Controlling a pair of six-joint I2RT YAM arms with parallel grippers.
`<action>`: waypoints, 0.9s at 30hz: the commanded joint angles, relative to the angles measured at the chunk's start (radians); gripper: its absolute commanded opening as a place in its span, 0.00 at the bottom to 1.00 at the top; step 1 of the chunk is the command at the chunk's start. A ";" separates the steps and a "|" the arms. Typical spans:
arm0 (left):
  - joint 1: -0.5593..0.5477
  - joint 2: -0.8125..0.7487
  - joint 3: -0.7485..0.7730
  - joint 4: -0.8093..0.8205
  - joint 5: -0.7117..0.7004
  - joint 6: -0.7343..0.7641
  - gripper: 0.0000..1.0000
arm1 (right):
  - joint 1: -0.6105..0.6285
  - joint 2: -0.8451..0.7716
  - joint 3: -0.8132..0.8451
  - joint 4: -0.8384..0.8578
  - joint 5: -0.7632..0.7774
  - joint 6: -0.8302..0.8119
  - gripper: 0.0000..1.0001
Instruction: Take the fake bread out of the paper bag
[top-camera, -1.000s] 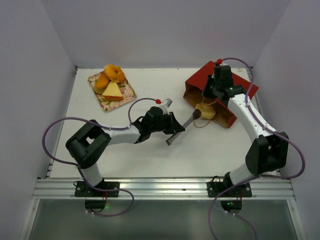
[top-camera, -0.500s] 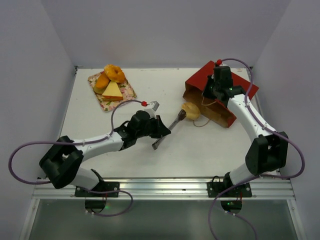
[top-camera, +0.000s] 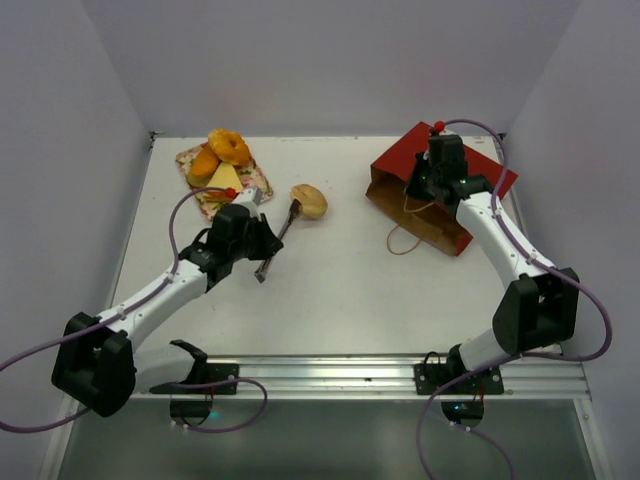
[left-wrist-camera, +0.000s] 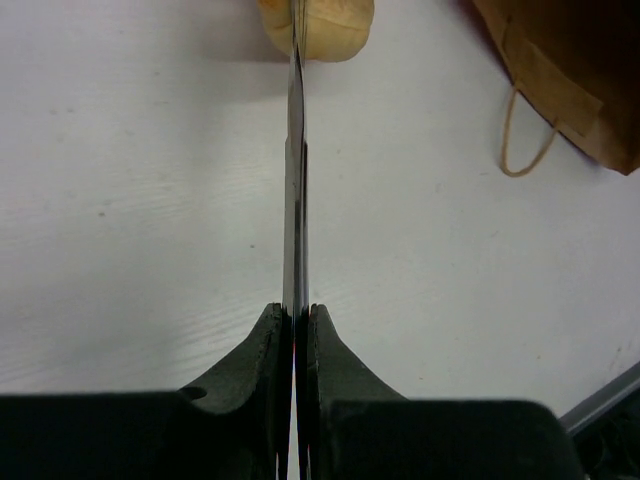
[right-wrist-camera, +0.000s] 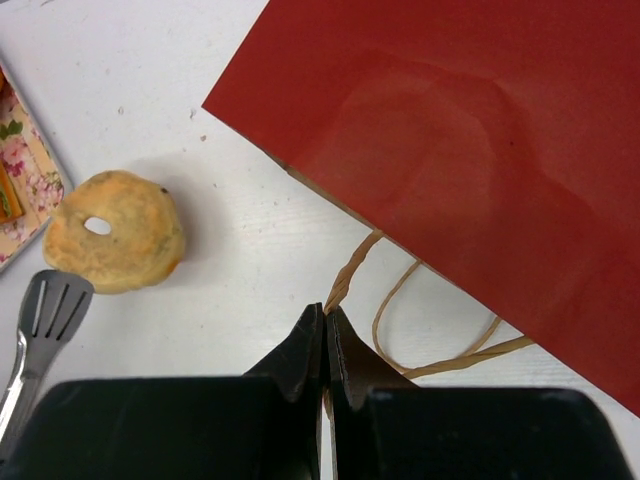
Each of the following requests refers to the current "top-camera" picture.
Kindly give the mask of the silver metal tongs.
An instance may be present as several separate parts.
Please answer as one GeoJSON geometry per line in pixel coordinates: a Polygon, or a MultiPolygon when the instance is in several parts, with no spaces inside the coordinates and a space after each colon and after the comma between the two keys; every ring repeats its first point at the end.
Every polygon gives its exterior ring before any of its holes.
{"type": "MultiPolygon", "coordinates": [[[[293,224],[293,222],[301,215],[302,213],[302,206],[299,200],[293,200],[291,202],[291,205],[289,207],[288,213],[287,213],[287,217],[286,220],[284,222],[284,224],[282,225],[279,233],[278,233],[278,239],[280,241],[283,241],[284,236],[286,235],[287,231],[289,230],[289,228],[291,227],[291,225],[293,224]]],[[[256,280],[259,283],[264,283],[266,280],[266,277],[268,275],[268,270],[269,267],[271,266],[272,261],[275,259],[276,255],[272,255],[270,258],[264,260],[259,267],[257,268],[257,270],[254,272],[254,277],[256,278],[256,280]]]]}

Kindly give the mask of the red paper bag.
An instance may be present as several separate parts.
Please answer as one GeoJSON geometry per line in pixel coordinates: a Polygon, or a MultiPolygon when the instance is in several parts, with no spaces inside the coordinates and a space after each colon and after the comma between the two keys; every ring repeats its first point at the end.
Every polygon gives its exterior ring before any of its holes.
{"type": "Polygon", "coordinates": [[[450,256],[460,255],[472,235],[455,219],[461,201],[475,193],[495,193],[502,200],[518,175],[464,145],[469,177],[456,208],[408,198],[405,186],[415,165],[415,155],[428,149],[430,125],[421,122],[396,141],[370,166],[366,197],[396,224],[450,256]]]}

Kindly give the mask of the round beige bread bun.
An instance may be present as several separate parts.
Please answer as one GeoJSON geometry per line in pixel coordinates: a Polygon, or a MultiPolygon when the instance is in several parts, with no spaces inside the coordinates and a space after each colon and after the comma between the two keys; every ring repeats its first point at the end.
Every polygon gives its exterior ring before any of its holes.
{"type": "Polygon", "coordinates": [[[328,210],[328,202],[323,193],[309,184],[293,186],[290,198],[300,204],[300,213],[306,218],[319,219],[328,210]]]}

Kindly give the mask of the orange fake sandwich bread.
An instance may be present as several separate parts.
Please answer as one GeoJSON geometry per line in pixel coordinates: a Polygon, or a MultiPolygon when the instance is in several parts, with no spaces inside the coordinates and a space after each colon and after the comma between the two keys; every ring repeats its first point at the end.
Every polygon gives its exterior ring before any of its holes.
{"type": "Polygon", "coordinates": [[[235,167],[228,163],[219,164],[210,175],[197,175],[190,170],[187,180],[194,188],[207,188],[200,196],[210,203],[229,203],[244,191],[235,167]]]}

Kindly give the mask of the glazed fake donut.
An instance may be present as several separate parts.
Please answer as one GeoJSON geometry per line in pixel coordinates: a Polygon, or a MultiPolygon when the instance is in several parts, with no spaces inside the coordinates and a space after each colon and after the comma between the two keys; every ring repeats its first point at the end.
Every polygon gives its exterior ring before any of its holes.
{"type": "Polygon", "coordinates": [[[226,129],[214,129],[208,135],[208,144],[215,155],[233,166],[245,166],[251,160],[248,145],[242,136],[226,129]]]}

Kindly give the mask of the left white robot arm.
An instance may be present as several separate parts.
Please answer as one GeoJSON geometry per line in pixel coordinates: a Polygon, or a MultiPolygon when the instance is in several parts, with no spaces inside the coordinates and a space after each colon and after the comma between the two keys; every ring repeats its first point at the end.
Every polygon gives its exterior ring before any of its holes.
{"type": "Polygon", "coordinates": [[[201,390],[208,379],[204,351],[183,340],[146,353],[141,345],[229,276],[236,262],[268,260],[282,247],[265,215],[246,205],[225,206],[169,269],[137,294],[96,316],[78,313],[68,321],[52,384],[102,417],[156,386],[201,390]]]}

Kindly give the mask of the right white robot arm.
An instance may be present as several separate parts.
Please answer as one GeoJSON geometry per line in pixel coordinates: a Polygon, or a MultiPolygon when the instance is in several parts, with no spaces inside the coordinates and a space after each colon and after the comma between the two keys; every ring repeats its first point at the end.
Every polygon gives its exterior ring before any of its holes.
{"type": "Polygon", "coordinates": [[[400,225],[408,235],[424,226],[426,237],[415,253],[388,253],[383,236],[393,222],[365,189],[371,162],[390,153],[384,138],[260,148],[279,193],[309,183],[329,208],[285,236],[263,283],[248,283],[256,349],[378,354],[458,346],[462,358],[446,367],[445,379],[468,392],[481,380],[478,365],[549,325],[545,308],[556,283],[512,246],[514,224],[486,191],[445,208],[407,198],[403,181],[390,180],[400,225]]]}

